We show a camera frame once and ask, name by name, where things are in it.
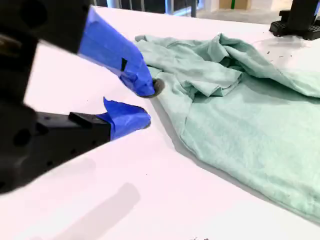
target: white table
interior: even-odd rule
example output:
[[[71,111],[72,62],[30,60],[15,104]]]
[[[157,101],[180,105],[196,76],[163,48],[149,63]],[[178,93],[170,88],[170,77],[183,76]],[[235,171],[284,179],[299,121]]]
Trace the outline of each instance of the white table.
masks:
[[[149,34],[253,43],[278,66],[316,66],[320,41],[275,38],[269,26],[109,8],[97,11],[128,39]],[[180,144],[156,100],[137,97],[107,69],[41,44],[25,101],[38,111],[98,114],[103,96],[144,107],[152,125],[0,196],[2,240],[300,240],[320,228],[263,199]]]

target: floor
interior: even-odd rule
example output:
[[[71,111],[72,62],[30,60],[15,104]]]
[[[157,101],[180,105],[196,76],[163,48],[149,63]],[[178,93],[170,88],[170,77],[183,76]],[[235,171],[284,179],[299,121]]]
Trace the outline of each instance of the floor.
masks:
[[[251,0],[250,10],[220,9],[210,13],[198,14],[199,18],[234,21],[254,24],[270,24],[278,21],[279,11],[290,9],[292,0]]]
[[[259,9],[255,10],[218,10],[211,13],[204,13],[198,15],[202,19],[214,19],[223,21],[254,23],[254,24],[270,24],[274,21],[278,21],[278,11],[263,11]]]

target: screw hole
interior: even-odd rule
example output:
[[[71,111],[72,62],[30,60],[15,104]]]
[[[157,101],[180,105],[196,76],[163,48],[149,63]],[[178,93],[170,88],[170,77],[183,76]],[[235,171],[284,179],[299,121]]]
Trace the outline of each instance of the screw hole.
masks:
[[[46,165],[47,165],[48,167],[51,167],[53,164],[54,164],[53,161],[48,161],[48,162],[46,163]]]
[[[31,134],[28,129],[21,129],[13,138],[13,144],[16,147],[24,147],[31,140]]]
[[[45,5],[39,0],[26,0],[20,10],[21,19],[33,29],[43,25],[48,19]]]

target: blue painter's tape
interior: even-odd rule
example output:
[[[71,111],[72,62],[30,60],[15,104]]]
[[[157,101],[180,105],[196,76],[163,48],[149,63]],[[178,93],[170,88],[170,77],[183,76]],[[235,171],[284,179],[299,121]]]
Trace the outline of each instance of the blue painter's tape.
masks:
[[[314,15],[317,16],[318,12],[319,12],[319,8],[320,8],[320,1],[318,2],[318,5],[316,6],[316,10]]]
[[[144,129],[151,123],[151,117],[141,107],[108,101],[105,98],[103,98],[103,103],[107,112],[99,114],[97,117],[110,123],[111,141]]]
[[[104,21],[92,7],[78,55],[108,68],[139,96],[155,94],[151,74],[139,49]]]

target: green object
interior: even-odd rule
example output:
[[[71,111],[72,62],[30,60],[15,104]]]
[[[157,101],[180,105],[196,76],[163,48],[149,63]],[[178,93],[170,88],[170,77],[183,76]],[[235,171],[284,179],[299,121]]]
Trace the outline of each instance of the green object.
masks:
[[[222,34],[136,41],[152,77],[165,82],[159,101],[198,159],[320,222],[319,73],[280,71]]]
[[[236,0],[232,0],[231,2],[231,9],[235,9]]]

